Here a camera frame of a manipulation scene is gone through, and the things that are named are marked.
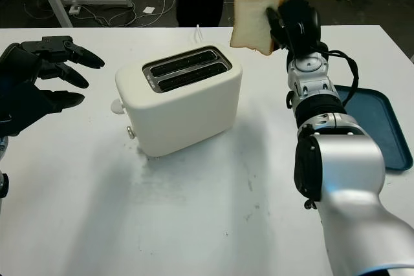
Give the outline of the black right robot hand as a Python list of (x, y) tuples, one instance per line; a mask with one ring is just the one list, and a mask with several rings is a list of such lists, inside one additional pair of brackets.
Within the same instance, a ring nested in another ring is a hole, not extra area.
[(266, 16), (277, 48), (302, 57), (312, 53), (320, 42), (320, 16), (307, 0), (288, 0), (277, 9), (268, 7)]

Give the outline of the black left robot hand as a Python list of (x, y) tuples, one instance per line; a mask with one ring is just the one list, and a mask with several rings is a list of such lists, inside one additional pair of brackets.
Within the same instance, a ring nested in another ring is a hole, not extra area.
[(44, 36), (40, 41), (12, 43), (1, 55), (1, 108), (6, 107), (6, 96), (23, 82), (34, 84), (59, 78), (86, 89), (89, 82), (67, 61), (100, 69), (105, 62), (96, 54), (74, 43), (70, 36)]

